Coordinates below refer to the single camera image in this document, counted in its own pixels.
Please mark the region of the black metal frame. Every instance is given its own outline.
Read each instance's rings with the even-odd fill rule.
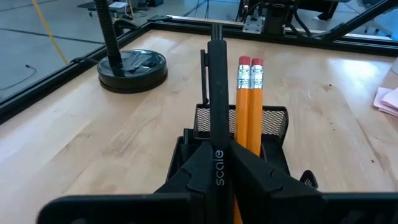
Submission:
[[[119,28],[131,29],[129,32],[121,34],[118,37],[118,44],[120,48],[124,47],[126,44],[134,41],[151,29],[209,35],[212,24],[213,22],[173,19],[171,17],[162,20],[149,20],[140,28],[137,28],[134,25],[129,26],[128,23],[118,24]],[[224,24],[223,35],[227,38],[255,40],[275,44],[297,45],[302,47],[340,50],[388,57],[398,56],[398,42],[392,40],[343,36],[334,41],[325,41],[300,38],[289,30],[285,32],[284,37],[281,37],[264,34],[248,34],[244,33],[242,29],[243,25]],[[91,53],[88,53],[84,57],[100,60],[105,56],[106,48],[105,46],[102,46]],[[92,62],[89,61],[73,62],[60,70],[53,72],[37,83],[31,84],[23,90],[7,97],[0,102],[0,124],[55,91],[68,81],[79,76],[92,66]]]

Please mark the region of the pink paper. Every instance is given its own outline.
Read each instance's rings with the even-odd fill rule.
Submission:
[[[387,93],[381,98],[381,103],[398,110],[398,88]]]
[[[390,89],[379,87],[377,89],[376,97],[374,98],[374,101],[373,101],[373,106],[379,108],[379,111],[391,114],[393,116],[398,116],[398,109],[389,107],[389,106],[381,103],[381,99],[383,99],[383,97],[385,97],[391,91],[392,90],[390,90]]]

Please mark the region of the black flexible gooseneck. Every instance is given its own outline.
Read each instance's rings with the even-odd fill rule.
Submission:
[[[111,15],[109,14],[108,2],[106,0],[94,0],[98,13],[99,24],[104,35],[105,46],[108,50],[109,64],[112,67],[119,66],[122,58],[119,51],[118,40],[113,29]]]

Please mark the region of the black rod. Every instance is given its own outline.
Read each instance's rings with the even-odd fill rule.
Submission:
[[[105,46],[108,50],[109,64],[116,67],[121,64],[119,45],[113,28],[112,18],[109,14],[108,2],[106,0],[94,0],[98,13],[99,24],[104,35]]]
[[[228,66],[226,42],[222,40],[221,24],[213,24],[208,47],[208,75],[210,97],[210,142],[214,150],[213,182],[216,190],[218,220],[216,223],[233,222],[233,194],[230,175],[226,170],[226,153],[229,148],[228,118]]]
[[[378,15],[382,14],[383,12],[387,11],[388,9],[393,8],[396,6],[397,0],[385,0],[377,3],[372,8],[368,9],[367,11],[361,13],[360,15],[352,18],[345,24],[338,25],[335,27],[329,34],[325,34],[323,36],[323,40],[336,40],[340,37],[350,33],[351,31],[355,30],[359,26],[369,22],[370,20],[374,19]]]
[[[223,39],[223,25],[212,24],[211,25],[211,40],[222,40]]]

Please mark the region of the yellow cable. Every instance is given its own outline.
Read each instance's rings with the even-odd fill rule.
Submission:
[[[37,5],[36,0],[32,0],[32,4],[35,6],[36,11],[37,11],[37,13],[38,13],[38,15],[40,17],[40,20],[42,21],[43,26],[44,26],[45,30],[47,31],[47,33],[48,33],[48,35],[49,35],[49,37],[51,39],[51,42],[53,43],[55,49],[57,50],[58,54],[61,56],[61,58],[62,58],[63,62],[65,63],[65,65],[68,65],[68,60],[65,58],[65,56],[63,56],[63,53],[61,51],[60,46],[56,43],[56,41],[54,39],[54,36],[51,33],[50,27],[49,27],[49,25],[47,25],[47,23],[46,23],[46,21],[44,19],[44,16],[43,16],[42,12],[40,11],[39,5]]]

